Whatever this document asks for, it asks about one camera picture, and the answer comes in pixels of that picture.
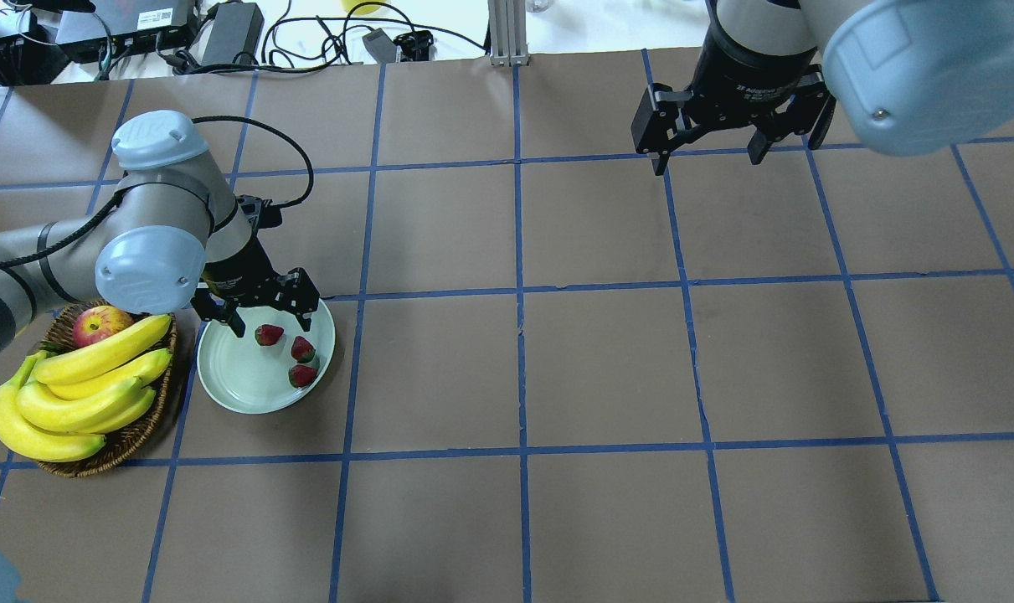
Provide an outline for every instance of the barcode sticker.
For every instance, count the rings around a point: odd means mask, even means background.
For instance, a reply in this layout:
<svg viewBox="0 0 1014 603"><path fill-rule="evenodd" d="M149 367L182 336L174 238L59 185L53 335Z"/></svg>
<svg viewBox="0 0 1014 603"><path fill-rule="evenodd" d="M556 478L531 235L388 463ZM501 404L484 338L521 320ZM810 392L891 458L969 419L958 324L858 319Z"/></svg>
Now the barcode sticker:
<svg viewBox="0 0 1014 603"><path fill-rule="evenodd" d="M153 29L154 26L165 26L170 24L172 8L163 8L160 11L146 11L138 13L138 30Z"/></svg>

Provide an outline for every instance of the yellow banana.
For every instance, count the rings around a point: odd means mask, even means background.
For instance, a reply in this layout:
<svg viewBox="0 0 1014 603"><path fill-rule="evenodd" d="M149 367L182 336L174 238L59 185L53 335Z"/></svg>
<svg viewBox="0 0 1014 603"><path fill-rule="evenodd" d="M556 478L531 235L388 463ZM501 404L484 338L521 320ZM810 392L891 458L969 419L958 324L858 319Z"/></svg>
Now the yellow banana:
<svg viewBox="0 0 1014 603"><path fill-rule="evenodd" d="M120 414L113 417L107 421L102 421L100 423L90 425L83 429L83 432L89 432L89 434L112 434L116 432L117 429L121 427L126 427L128 424L134 423L139 417L146 414L147 409L150 409L153 405L153 400L156 399L157 393L153 387L146 387L142 390L142 397L138 401L125 407L120 411Z"/></svg>
<svg viewBox="0 0 1014 603"><path fill-rule="evenodd" d="M44 384L28 381L16 394L19 412L29 422L49 432L82 432L102 423L142 397L142 383L131 377L108 385L93 396L64 400L54 396Z"/></svg>
<svg viewBox="0 0 1014 603"><path fill-rule="evenodd" d="M45 352L27 356L11 379L0 386L0 440L14 453L38 461L80 461L104 447L104 436L96 434L51 434L31 425L19 413L16 396Z"/></svg>
<svg viewBox="0 0 1014 603"><path fill-rule="evenodd" d="M71 383L68 385L51 384L49 390L65 400L78 400L87 396L93 396L108 385L118 381L123 381L131 377L137 377L142 386L147 386L156 381L168 368L170 363L170 352L166 348L144 353L142 356L131 360L120 368L110 370L105 374L97 375L92 379Z"/></svg>
<svg viewBox="0 0 1014 603"><path fill-rule="evenodd" d="M42 360L32 377L49 385L70 385L92 379L141 355L168 331L168 314L148 316L96 344Z"/></svg>

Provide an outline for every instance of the wicker basket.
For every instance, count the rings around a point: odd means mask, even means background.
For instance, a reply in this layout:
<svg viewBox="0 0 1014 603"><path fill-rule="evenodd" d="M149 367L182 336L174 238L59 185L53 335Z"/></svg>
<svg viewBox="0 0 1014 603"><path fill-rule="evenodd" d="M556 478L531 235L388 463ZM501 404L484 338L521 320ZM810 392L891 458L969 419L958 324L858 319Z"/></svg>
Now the wicker basket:
<svg viewBox="0 0 1014 603"><path fill-rule="evenodd" d="M84 310L104 304L105 301L101 299L101 301L89 301L85 302L85 304L67 306L56 317L54 323L52 323L49 330L45 333L45 340L37 348L56 352L58 355L62 355L64 352L71 352L74 350L74 342L71 338L71 332L74 329L74 320ZM134 316L134 319L135 321L139 321L147 316L148 314L142 314L141 316ZM173 381L182 381L183 377L183 375L177 375L175 380L171 377L172 370L176 364L174 354L177 340L178 331L175 325L175 316L172 314L172 321L170 322L168 332L165 332L165 335L150 348L150 350L168 348L173 356L172 362L169 363L165 373L153 382L153 387L157 390L157 397L153 400L153 405L151 405L150 409L147 409L146 414L143 414L134 423L128 424L127 427L122 427L116 432L112 432L112 434L105 434L104 447L100 451L97 451L97 454L89 458L71 462L38 461L37 464L42 469L55 475L85 477L113 469L114 466L120 465L121 462L131 458L135 454L135 451L138 451L143 444L146 444L150 440L150 436L161 425L162 420L170 414L168 412L169 405L177 403L176 399L182 399L171 394Z"/></svg>

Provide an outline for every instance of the red strawberry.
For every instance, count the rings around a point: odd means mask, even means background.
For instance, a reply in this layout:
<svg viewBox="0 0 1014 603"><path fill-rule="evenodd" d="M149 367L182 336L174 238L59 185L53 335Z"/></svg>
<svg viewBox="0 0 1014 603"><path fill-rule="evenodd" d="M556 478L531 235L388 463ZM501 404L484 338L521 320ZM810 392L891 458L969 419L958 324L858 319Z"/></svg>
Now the red strawberry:
<svg viewBox="0 0 1014 603"><path fill-rule="evenodd" d="M302 335L295 337L295 344L291 344L291 358L302 364L310 363L316 356L316 350L309 344L309 341Z"/></svg>
<svg viewBox="0 0 1014 603"><path fill-rule="evenodd" d="M284 329L274 324L262 324L254 331L258 346L274 346L284 335Z"/></svg>
<svg viewBox="0 0 1014 603"><path fill-rule="evenodd" d="M287 371L287 380L291 382L291 387L304 387L316 377L316 370L306 365L295 365Z"/></svg>

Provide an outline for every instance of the white plate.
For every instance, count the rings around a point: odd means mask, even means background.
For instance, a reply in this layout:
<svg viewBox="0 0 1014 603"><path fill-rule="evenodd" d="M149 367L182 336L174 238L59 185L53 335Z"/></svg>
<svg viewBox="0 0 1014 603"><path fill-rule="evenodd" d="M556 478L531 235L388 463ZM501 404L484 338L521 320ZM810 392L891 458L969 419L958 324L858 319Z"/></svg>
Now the white plate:
<svg viewBox="0 0 1014 603"><path fill-rule="evenodd" d="M302 399L324 376L335 350L335 321L323 301L312 314L309 332L287 312L266 306L238 308L246 323L246 334L239 340L227 325L210 321L198 345L198 378L205 392L222 407L242 414L273 412ZM254 331L262 324L281 325L284 335L276 346L258 346ZM291 344L302 335L316 349L310 366L316 378L302 388L292 387L287 371L297 364L291 358Z"/></svg>

